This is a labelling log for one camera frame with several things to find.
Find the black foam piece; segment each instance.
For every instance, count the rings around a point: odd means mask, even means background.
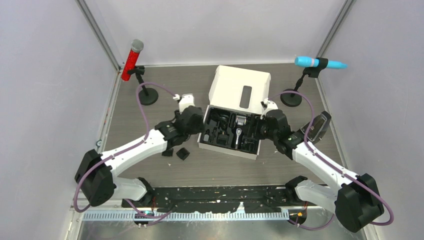
[[[185,148],[181,148],[180,150],[178,150],[176,152],[176,155],[181,159],[181,160],[186,160],[186,158],[190,155],[190,152]]]
[[[173,154],[174,154],[173,148],[170,148],[170,149],[162,152],[162,156],[164,156],[164,157],[172,157]]]

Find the gray table surface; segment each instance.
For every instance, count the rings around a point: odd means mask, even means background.
[[[270,73],[269,96],[278,94],[287,88],[293,88],[303,70],[294,64],[249,64],[233,67]],[[216,68],[216,65],[148,67],[144,80],[162,84],[180,95],[192,93],[196,106],[205,110],[209,104],[208,93]],[[137,86],[138,82],[135,76],[132,76],[130,81],[121,83],[105,150],[117,148],[146,133],[145,123],[136,102]],[[316,114],[324,110],[317,84],[313,78],[306,77],[299,91],[306,94],[312,101]],[[177,103],[168,93],[161,89],[158,89],[158,92],[158,101],[144,108],[150,128],[159,122],[172,119],[174,110],[178,108]],[[281,103],[279,98],[274,101],[279,109],[287,115],[292,130],[297,130],[310,121],[311,111],[305,101],[298,107],[287,107]],[[328,157],[341,163],[330,130],[316,146]],[[190,151],[190,156],[184,161],[175,155],[175,152],[182,147]],[[251,160],[200,149],[197,144],[197,136],[192,136],[183,145],[174,148],[172,157],[160,154],[148,157],[127,169],[120,177],[129,179],[143,177],[153,187],[185,187],[282,185],[299,175],[316,183],[322,183],[322,180],[306,167],[276,152],[275,146],[269,140],[262,141],[259,156],[256,160]]]

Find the metal floor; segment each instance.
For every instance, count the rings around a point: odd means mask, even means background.
[[[292,88],[302,74],[302,68],[294,64],[254,64],[234,67],[271,73],[269,95],[275,95]],[[217,66],[176,66],[149,67],[144,80],[163,84],[178,94],[193,93],[195,104],[206,109],[208,93]],[[146,133],[140,110],[136,102],[135,90],[138,85],[135,77],[122,82],[110,123],[105,150],[126,144]],[[178,105],[163,90],[158,89],[159,100],[146,106],[145,112],[150,127],[174,117]],[[306,78],[300,92],[313,102],[315,112],[324,106],[314,79]],[[287,115],[293,130],[299,129],[311,119],[307,103],[290,108],[275,99],[278,107]],[[175,152],[187,148],[191,154],[182,161]],[[338,163],[340,155],[331,131],[327,132],[317,147]],[[272,142],[264,140],[257,160],[231,156],[219,152],[199,149],[197,137],[192,136],[182,146],[176,147],[173,157],[160,154],[151,156],[132,166],[120,177],[143,177],[153,187],[186,186],[231,186],[231,185],[281,185],[302,175],[316,183],[322,181],[307,168],[294,163],[286,156],[275,152]],[[308,227],[324,225],[330,214],[318,207],[308,210],[304,223]],[[309,231],[297,228],[285,220],[243,220],[243,221],[175,221],[162,222],[155,226],[138,229],[132,221],[83,221],[78,235],[79,240],[120,239],[120,240],[365,240],[364,231],[351,233],[335,220],[327,228]]]
[[[302,68],[294,64],[250,64],[233,67],[268,72],[271,74],[269,96],[273,96],[287,88],[293,88],[302,75]],[[182,94],[193,93],[195,104],[203,110],[209,104],[208,94],[215,76],[217,66],[175,66],[148,67],[144,75],[146,82],[162,84],[170,90]],[[110,123],[105,150],[111,150],[126,144],[146,133],[145,123],[136,102],[138,82],[133,76],[130,81],[122,82]],[[178,108],[175,101],[165,91],[158,89],[159,99],[145,112],[150,128],[157,123],[174,117]],[[300,92],[312,101],[316,114],[324,110],[324,106],[313,78],[306,77]],[[287,115],[288,123],[293,130],[299,129],[311,119],[308,104],[298,107],[287,107],[280,99],[275,99],[278,107]],[[316,145],[324,154],[341,163],[331,131]],[[186,160],[179,159],[175,152],[185,147],[190,151]],[[153,187],[184,186],[231,186],[231,185],[273,185],[285,184],[299,175],[316,183],[322,181],[311,171],[276,152],[269,140],[263,140],[256,160],[231,156],[220,152],[198,148],[197,136],[174,149],[173,157],[160,154],[151,156],[135,164],[120,177],[134,179],[143,177]]]

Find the box lid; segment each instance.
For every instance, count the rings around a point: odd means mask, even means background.
[[[211,105],[262,114],[261,101],[268,97],[271,74],[220,65],[209,91]]]

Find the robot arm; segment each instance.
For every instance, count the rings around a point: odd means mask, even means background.
[[[334,213],[340,223],[354,233],[381,216],[384,213],[383,204],[343,175],[347,174],[353,177],[379,194],[376,181],[368,174],[359,176],[357,173],[345,169],[314,146],[328,129],[331,116],[327,112],[322,112],[313,120],[307,135],[308,145],[313,150],[311,152],[304,142],[309,123],[298,131],[291,131],[285,114],[281,110],[275,109],[274,104],[268,99],[264,100],[266,109],[260,127],[258,127],[258,136],[261,136],[261,139],[272,140],[280,153],[307,167],[328,185],[325,187],[304,176],[298,176],[285,185],[288,197],[295,202],[307,201],[323,207]],[[327,165],[316,154],[342,173]]]
[[[176,100],[179,109],[175,111],[175,121],[160,122],[149,131],[145,141],[144,135],[112,150],[99,154],[92,149],[84,155],[75,175],[77,183],[93,165],[112,157],[90,173],[81,186],[91,206],[99,206],[109,199],[131,199],[142,203],[150,201],[151,187],[144,178],[118,176],[134,164],[181,145],[190,135],[203,131],[203,113],[199,107],[195,107],[193,95],[177,96]]]

